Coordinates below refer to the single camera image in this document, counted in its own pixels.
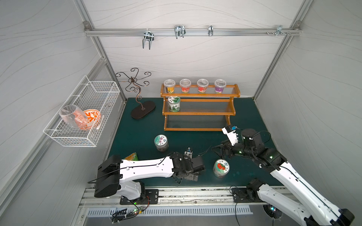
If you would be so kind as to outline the jar with purple flower lid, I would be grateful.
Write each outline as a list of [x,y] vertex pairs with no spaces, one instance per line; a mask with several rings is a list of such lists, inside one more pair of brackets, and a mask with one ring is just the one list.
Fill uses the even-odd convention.
[[168,138],[166,135],[163,134],[157,135],[155,137],[154,144],[156,146],[156,149],[160,152],[165,152],[169,147]]

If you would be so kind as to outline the jar with green tree lid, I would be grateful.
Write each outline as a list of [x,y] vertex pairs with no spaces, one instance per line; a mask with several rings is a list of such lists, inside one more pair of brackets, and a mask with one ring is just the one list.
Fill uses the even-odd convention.
[[170,96],[168,97],[169,110],[171,112],[179,112],[180,111],[180,103],[181,98],[178,96]]

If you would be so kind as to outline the small clear red seed container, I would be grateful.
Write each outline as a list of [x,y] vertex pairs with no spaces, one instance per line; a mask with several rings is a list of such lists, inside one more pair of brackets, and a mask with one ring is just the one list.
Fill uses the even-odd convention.
[[189,93],[191,85],[192,85],[192,83],[189,79],[180,80],[180,87],[181,87],[182,93]]

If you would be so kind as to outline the small clear yellow seed container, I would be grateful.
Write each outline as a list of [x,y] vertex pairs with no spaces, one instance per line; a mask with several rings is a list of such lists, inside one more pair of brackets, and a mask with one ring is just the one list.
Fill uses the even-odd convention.
[[176,82],[172,79],[168,79],[164,81],[164,87],[168,94],[173,94],[175,92]]

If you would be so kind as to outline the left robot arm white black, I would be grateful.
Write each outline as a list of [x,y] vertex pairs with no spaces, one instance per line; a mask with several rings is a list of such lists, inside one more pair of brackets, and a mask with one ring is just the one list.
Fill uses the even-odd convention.
[[89,181],[95,184],[94,197],[105,198],[119,194],[127,199],[145,198],[145,186],[141,179],[174,178],[197,181],[205,170],[201,156],[190,157],[173,152],[160,159],[130,161],[112,155],[97,168],[97,176]]

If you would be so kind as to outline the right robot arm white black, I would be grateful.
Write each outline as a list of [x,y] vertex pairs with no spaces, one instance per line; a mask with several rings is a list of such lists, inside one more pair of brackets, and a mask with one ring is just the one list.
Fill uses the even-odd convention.
[[266,148],[262,136],[254,129],[236,132],[236,126],[221,129],[228,137],[218,145],[221,157],[240,156],[252,160],[270,173],[295,197],[296,201],[277,192],[267,183],[254,179],[247,185],[246,197],[253,202],[269,204],[271,212],[286,214],[301,226],[349,226],[355,219],[348,209],[334,205],[297,173],[288,160],[276,149]]

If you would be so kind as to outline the wooden two-tier shelf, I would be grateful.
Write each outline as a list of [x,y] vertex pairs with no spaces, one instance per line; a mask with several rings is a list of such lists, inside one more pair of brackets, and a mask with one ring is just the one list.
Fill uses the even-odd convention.
[[[221,131],[236,115],[234,99],[240,97],[240,90],[234,84],[226,85],[222,93],[216,93],[215,85],[209,85],[205,93],[200,93],[197,85],[191,85],[189,92],[183,93],[180,85],[176,85],[174,93],[169,94],[162,84],[160,95],[165,131]],[[178,112],[171,111],[168,101],[171,96],[180,100]]]

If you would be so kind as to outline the jar with tomato lid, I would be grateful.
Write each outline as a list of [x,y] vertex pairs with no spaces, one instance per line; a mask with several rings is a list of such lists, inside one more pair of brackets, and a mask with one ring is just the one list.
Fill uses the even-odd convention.
[[230,171],[230,164],[223,159],[215,161],[213,165],[213,174],[217,178],[224,178]]

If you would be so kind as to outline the green snack bag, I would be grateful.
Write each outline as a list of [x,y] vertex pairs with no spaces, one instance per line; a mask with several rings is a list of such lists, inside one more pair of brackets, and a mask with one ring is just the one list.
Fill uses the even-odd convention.
[[125,157],[124,160],[128,160],[128,161],[138,161],[138,156],[137,153],[134,152],[132,154],[130,154],[129,156]]

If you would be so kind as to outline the black metal jewelry stand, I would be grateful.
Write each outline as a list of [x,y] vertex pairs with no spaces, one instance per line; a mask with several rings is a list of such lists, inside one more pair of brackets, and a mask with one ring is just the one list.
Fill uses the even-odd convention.
[[130,72],[132,72],[132,73],[136,72],[135,75],[129,76],[125,72],[117,72],[115,75],[117,78],[120,78],[122,75],[124,75],[127,78],[126,81],[118,81],[118,82],[127,82],[128,83],[128,85],[125,87],[126,92],[137,93],[137,96],[135,97],[135,101],[139,105],[131,111],[131,117],[135,120],[144,118],[146,115],[153,112],[156,108],[156,104],[153,101],[145,101],[145,102],[140,101],[142,99],[142,96],[141,96],[142,89],[141,88],[147,87],[150,84],[150,82],[143,81],[143,84],[140,84],[138,81],[142,81],[142,80],[150,77],[152,75],[152,73],[145,72],[144,77],[139,79],[138,78],[139,71],[140,71],[139,68],[134,67],[134,68],[130,69]]

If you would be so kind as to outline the black round floor fan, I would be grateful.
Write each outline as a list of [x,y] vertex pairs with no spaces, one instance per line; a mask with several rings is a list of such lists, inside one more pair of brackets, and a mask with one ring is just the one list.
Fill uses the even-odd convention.
[[265,213],[273,219],[280,219],[283,216],[283,212],[274,207],[273,205],[263,205],[263,209]]

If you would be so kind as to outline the orange patterned bowl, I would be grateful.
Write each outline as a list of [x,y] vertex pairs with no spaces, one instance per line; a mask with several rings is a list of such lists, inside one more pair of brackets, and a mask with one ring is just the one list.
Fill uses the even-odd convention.
[[87,131],[92,128],[98,128],[101,124],[102,115],[97,109],[87,109],[84,111],[88,118],[86,126],[82,127],[81,130]]

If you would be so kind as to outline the clear glass cup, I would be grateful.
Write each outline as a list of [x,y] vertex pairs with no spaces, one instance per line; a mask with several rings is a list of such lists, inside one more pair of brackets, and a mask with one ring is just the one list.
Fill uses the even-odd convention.
[[63,121],[74,129],[84,129],[88,124],[88,117],[76,105],[66,105],[59,111],[60,117]]

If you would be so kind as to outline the small metal hook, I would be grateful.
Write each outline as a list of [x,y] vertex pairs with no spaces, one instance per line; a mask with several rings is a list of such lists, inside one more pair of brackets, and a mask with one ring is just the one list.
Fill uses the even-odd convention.
[[208,27],[208,36],[212,37],[213,36],[213,32],[214,32],[214,27],[212,25],[210,25]]

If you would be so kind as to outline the metal double hook middle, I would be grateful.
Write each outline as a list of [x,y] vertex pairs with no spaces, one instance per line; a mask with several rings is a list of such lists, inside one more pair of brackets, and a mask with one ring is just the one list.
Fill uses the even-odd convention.
[[176,25],[174,27],[174,33],[175,33],[176,39],[178,39],[179,37],[184,38],[184,36],[186,34],[185,26],[184,25]]

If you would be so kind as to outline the metal double hook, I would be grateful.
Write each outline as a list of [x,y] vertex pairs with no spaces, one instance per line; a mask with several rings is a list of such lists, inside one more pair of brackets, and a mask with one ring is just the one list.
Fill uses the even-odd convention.
[[184,38],[184,36],[186,34],[185,26],[184,25],[176,25],[174,27],[174,33],[175,33],[176,39],[178,39],[179,37]]
[[149,45],[149,50],[151,49],[152,42],[154,41],[154,34],[150,31],[144,33],[143,40],[142,40],[142,48],[144,49],[146,43]]

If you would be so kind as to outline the metal double hook left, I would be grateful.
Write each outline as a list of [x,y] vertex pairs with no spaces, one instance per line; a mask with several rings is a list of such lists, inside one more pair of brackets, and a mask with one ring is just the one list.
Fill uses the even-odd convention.
[[144,49],[146,43],[149,45],[149,50],[151,49],[152,42],[154,41],[154,34],[150,31],[144,33],[143,40],[142,40],[142,48]]

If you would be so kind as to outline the aluminium front rail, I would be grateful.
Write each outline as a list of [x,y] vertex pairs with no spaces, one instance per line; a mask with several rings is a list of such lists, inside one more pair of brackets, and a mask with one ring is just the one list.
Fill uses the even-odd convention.
[[[231,205],[234,204],[234,199],[238,198],[232,194],[234,188],[235,186],[146,187],[158,190],[157,195],[150,196],[150,200],[157,200],[151,207]],[[118,207],[121,200],[120,194],[96,198],[94,189],[86,189],[79,207]]]

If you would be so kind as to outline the aluminium rail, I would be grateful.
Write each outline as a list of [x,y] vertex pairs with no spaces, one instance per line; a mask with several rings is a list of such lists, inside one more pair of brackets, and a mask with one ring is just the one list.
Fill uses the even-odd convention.
[[[150,200],[157,200],[151,207],[231,205],[234,204],[234,199],[238,198],[232,194],[234,188],[235,186],[146,187],[158,190],[157,195],[150,196]],[[86,189],[79,207],[118,207],[121,200],[120,194],[96,198],[94,189]]]
[[[184,37],[208,37],[208,28],[186,28]],[[266,32],[272,33],[276,28],[214,28],[213,36],[268,36]],[[175,37],[174,29],[93,29],[85,31],[88,37],[142,37],[150,31],[155,37]],[[298,36],[301,29],[283,28],[290,32],[290,36]]]

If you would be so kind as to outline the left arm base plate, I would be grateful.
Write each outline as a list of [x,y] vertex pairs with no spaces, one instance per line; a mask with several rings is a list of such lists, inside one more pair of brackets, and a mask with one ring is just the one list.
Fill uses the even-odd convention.
[[158,189],[146,189],[144,193],[141,194],[141,197],[135,200],[128,200],[125,197],[121,197],[120,205],[147,205],[147,204],[158,204]]

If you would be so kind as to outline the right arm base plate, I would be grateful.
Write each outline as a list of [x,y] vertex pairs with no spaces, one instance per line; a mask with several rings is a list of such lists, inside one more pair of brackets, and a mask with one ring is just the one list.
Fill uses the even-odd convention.
[[229,189],[235,203],[262,203],[257,193],[250,188],[232,187]]

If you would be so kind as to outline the aluminium top rail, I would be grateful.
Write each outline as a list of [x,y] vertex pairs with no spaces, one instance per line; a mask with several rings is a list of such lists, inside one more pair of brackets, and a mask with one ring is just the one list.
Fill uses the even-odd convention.
[[[208,28],[186,28],[184,37],[208,37]],[[272,33],[276,28],[214,28],[213,36],[268,36],[266,32]],[[142,37],[150,31],[155,37],[175,37],[174,29],[93,29],[85,31],[88,37]],[[290,36],[298,36],[301,29],[283,28],[290,32]]]

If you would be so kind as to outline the metal bracket hook right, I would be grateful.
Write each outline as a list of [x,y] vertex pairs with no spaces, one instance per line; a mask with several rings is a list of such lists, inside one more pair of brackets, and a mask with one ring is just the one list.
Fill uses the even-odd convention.
[[269,36],[272,35],[272,36],[275,36],[275,37],[277,37],[277,36],[289,36],[289,35],[291,35],[290,32],[285,32],[285,31],[283,31],[282,25],[279,25],[274,32],[272,32],[272,33],[266,32],[266,34],[269,35]]

